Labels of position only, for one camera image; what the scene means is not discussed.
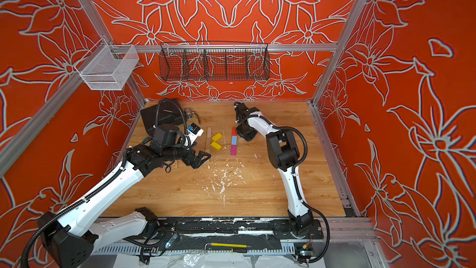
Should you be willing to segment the blue block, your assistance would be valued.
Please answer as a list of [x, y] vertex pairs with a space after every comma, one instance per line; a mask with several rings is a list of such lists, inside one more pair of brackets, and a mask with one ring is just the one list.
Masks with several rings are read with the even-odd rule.
[[237, 143], [238, 143], [238, 137], [237, 137], [237, 136], [232, 136], [231, 145], [232, 145], [232, 146], [236, 146]]

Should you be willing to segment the magenta block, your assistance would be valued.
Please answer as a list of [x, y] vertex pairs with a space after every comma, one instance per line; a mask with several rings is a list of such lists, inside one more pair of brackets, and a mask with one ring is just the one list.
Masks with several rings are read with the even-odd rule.
[[231, 145], [230, 155], [231, 156], [236, 156], [237, 155], [237, 146], [236, 145]]

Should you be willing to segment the yellow block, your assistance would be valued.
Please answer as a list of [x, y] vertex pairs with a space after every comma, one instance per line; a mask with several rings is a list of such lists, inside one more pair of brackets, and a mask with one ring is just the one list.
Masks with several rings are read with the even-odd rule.
[[214, 148], [215, 150], [217, 150], [217, 151], [220, 151], [222, 149], [222, 146], [219, 143], [215, 142], [215, 141], [213, 141], [210, 146], [212, 148]]
[[211, 140], [218, 142], [220, 139], [222, 139], [223, 135], [221, 133], [216, 133], [215, 135], [212, 136]]

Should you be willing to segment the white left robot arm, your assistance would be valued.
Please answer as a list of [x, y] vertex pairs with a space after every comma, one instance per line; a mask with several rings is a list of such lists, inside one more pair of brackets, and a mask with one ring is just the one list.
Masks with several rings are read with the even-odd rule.
[[204, 151], [193, 150], [195, 140], [203, 129], [192, 123], [184, 132], [172, 124], [156, 127], [153, 136], [127, 149], [123, 160], [107, 177], [63, 210], [43, 214], [37, 222], [33, 237], [40, 239], [47, 253], [61, 268], [76, 268], [96, 250], [121, 239], [154, 232], [157, 217], [148, 208], [98, 223], [96, 220], [129, 188], [143, 180], [157, 168], [168, 168], [174, 161], [182, 161], [193, 169], [211, 157]]

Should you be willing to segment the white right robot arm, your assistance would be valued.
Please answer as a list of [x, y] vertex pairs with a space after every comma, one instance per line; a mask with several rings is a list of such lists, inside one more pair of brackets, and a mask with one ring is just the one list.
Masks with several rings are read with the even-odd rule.
[[288, 217], [293, 235], [306, 236], [314, 224], [312, 210], [307, 206], [299, 176], [299, 165], [307, 156], [307, 143], [302, 134], [288, 126], [275, 125], [256, 107], [234, 103], [236, 132], [246, 141], [262, 135], [267, 144], [271, 165], [277, 169], [285, 187]]

